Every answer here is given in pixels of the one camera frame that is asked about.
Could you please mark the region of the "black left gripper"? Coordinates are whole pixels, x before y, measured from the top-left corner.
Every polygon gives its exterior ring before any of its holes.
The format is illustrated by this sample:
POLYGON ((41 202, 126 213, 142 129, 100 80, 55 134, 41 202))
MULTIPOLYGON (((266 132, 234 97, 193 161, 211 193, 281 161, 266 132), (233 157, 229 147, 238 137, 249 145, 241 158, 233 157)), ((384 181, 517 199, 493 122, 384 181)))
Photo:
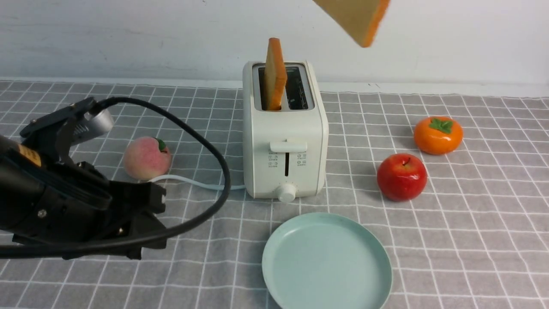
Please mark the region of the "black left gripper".
POLYGON ((162 250, 166 190, 151 183, 110 181, 87 162, 63 164, 1 137, 1 230, 14 245, 2 259, 116 255, 142 258, 162 250))

